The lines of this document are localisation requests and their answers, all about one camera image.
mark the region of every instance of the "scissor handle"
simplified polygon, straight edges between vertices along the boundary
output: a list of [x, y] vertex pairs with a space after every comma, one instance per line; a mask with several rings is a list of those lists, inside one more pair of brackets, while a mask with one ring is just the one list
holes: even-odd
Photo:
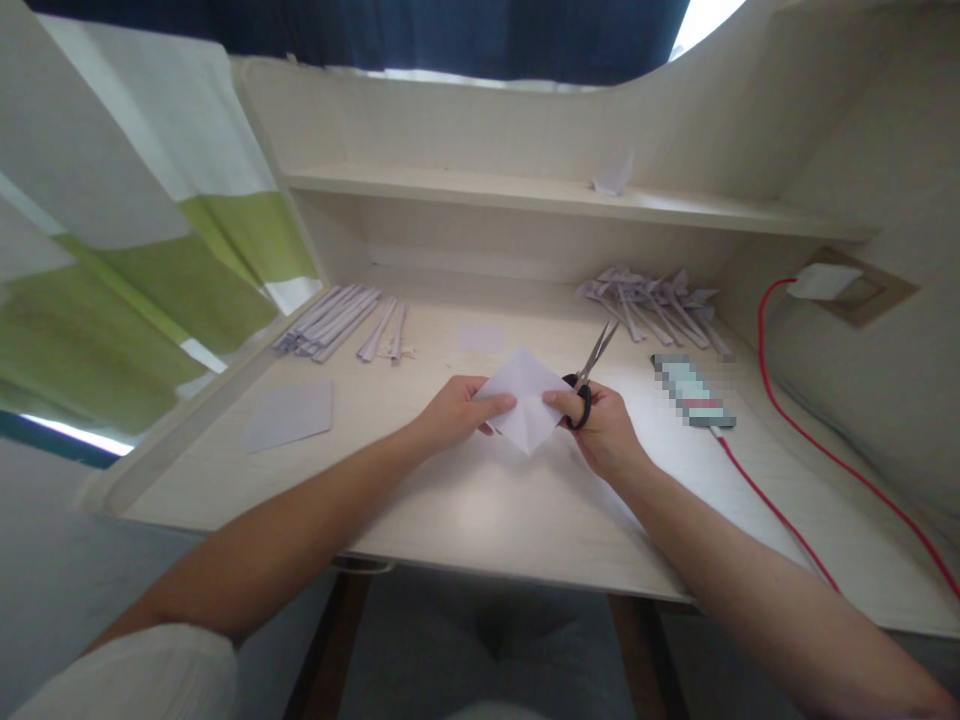
[[[575, 373], [570, 373], [569, 375], [563, 376], [563, 381], [570, 387], [576, 387], [577, 380], [579, 379], [579, 376], [577, 376]], [[587, 424], [587, 420], [590, 419], [590, 408], [593, 407], [593, 393], [590, 392], [590, 387], [588, 385], [581, 386], [581, 388], [577, 390], [577, 395], [583, 398], [583, 416], [580, 418], [580, 422], [574, 425], [573, 422], [571, 422], [569, 415], [564, 418], [567, 423], [567, 427], [573, 432], [583, 429], [583, 426]]]

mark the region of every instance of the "dark blue curtain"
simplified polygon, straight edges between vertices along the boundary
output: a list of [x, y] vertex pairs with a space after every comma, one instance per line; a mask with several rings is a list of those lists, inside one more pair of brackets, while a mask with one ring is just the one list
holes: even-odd
[[28, 0], [35, 12], [216, 40], [235, 55], [615, 85], [670, 57], [689, 0]]

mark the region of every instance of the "power outlet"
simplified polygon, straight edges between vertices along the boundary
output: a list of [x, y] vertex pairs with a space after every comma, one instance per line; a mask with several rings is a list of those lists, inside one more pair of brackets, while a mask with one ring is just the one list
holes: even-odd
[[814, 263], [846, 265], [863, 273], [835, 299], [815, 301], [820, 307], [855, 328], [866, 327], [920, 289], [896, 275], [832, 248], [817, 250], [806, 264]]

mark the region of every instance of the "white desk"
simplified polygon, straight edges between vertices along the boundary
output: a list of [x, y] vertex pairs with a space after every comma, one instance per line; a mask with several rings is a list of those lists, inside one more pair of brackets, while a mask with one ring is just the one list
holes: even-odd
[[[243, 370], [229, 380], [234, 385], [230, 402], [218, 401], [224, 409], [201, 408], [194, 415], [206, 412], [207, 418], [191, 421], [197, 432], [182, 440], [180, 449], [145, 443], [95, 482], [89, 498], [109, 497], [134, 476], [141, 485], [146, 478], [149, 486], [121, 517], [214, 530], [412, 419], [450, 375], [492, 373], [517, 345], [529, 347], [558, 374], [577, 370], [606, 320], [599, 306], [575, 300], [566, 285], [382, 267], [372, 268], [363, 281], [410, 303], [404, 340], [416, 348], [416, 359], [404, 359], [399, 367], [383, 360], [362, 365], [356, 359], [354, 352], [379, 313], [325, 365], [264, 355], [258, 361], [263, 372], [253, 373], [252, 382]], [[457, 333], [464, 322], [501, 325], [503, 356], [461, 354]], [[719, 365], [711, 351], [700, 352], [689, 343], [684, 351], [714, 379], [737, 416], [738, 426], [728, 437], [743, 465], [820, 554], [847, 597], [875, 622], [960, 637], [960, 607], [909, 530], [774, 417], [755, 357], [725, 335], [738, 353], [734, 365]], [[664, 470], [754, 537], [810, 567], [710, 433], [682, 424], [649, 361], [661, 351], [653, 338], [638, 345], [618, 332], [593, 378], [623, 394], [638, 435]], [[258, 397], [319, 378], [334, 380], [333, 429], [245, 454], [241, 438]], [[867, 470], [836, 438], [790, 407], [832, 449]], [[559, 430], [531, 458], [503, 438], [479, 434], [435, 458], [410, 478], [349, 551], [689, 599], [642, 527]]]

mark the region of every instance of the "sleeve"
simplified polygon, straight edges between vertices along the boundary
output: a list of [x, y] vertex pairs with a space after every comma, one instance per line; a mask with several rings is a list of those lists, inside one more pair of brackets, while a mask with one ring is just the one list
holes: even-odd
[[236, 715], [237, 697], [229, 640], [190, 625], [159, 625], [78, 659], [11, 720], [220, 720]]

